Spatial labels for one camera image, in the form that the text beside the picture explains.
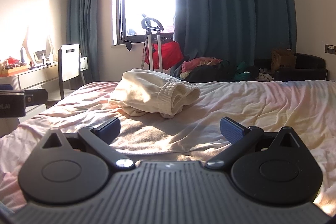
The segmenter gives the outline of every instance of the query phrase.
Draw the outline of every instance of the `chair seat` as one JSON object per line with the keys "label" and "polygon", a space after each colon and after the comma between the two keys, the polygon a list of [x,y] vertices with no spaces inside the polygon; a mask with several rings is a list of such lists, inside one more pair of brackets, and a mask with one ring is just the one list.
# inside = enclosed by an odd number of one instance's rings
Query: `chair seat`
{"label": "chair seat", "polygon": [[[64,97],[69,96],[75,90],[64,90]],[[54,90],[48,93],[48,101],[59,102],[61,100],[61,94],[59,90]]]}

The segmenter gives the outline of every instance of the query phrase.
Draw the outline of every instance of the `black window frame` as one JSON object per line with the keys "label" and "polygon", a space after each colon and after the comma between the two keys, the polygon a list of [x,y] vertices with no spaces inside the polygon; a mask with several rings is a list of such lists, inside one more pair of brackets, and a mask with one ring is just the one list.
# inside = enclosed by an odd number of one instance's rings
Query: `black window frame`
{"label": "black window frame", "polygon": [[[140,43],[145,41],[145,35],[126,35],[126,18],[125,18],[125,0],[116,0],[117,4],[117,44],[123,44],[125,40],[132,41],[133,43]],[[173,39],[172,32],[161,33],[162,37]]]}

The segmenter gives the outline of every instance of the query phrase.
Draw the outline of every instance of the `electrical outlet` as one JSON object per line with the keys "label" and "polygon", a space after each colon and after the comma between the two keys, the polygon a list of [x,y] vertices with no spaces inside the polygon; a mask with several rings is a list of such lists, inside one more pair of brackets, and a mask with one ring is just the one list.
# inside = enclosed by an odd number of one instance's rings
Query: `electrical outlet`
{"label": "electrical outlet", "polygon": [[335,45],[324,45],[324,52],[330,54],[336,54],[336,46]]}

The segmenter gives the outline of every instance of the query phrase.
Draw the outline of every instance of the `curtain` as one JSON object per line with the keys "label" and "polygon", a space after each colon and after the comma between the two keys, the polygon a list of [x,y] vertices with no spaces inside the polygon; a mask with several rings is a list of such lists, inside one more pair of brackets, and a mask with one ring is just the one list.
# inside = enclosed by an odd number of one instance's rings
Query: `curtain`
{"label": "curtain", "polygon": [[67,44],[79,44],[88,58],[85,82],[99,81],[97,49],[97,0],[68,0]]}
{"label": "curtain", "polygon": [[206,56],[253,65],[270,59],[272,48],[295,51],[294,0],[176,0],[174,40],[185,60]]}

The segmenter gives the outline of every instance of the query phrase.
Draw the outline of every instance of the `bed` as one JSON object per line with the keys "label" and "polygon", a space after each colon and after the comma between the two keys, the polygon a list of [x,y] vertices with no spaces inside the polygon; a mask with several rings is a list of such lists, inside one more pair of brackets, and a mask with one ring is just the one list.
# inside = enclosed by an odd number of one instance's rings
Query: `bed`
{"label": "bed", "polygon": [[278,132],[295,129],[323,171],[323,185],[315,200],[325,213],[336,213],[336,83],[330,81],[240,82],[197,84],[199,99],[173,119],[157,113],[130,117],[108,104],[117,83],[91,83],[57,105],[21,123],[0,139],[0,201],[12,210],[26,202],[17,175],[48,128],[63,133],[97,127],[112,117],[121,132],[110,145],[139,160],[207,161],[229,145],[219,130],[221,117],[244,126],[256,125]]}

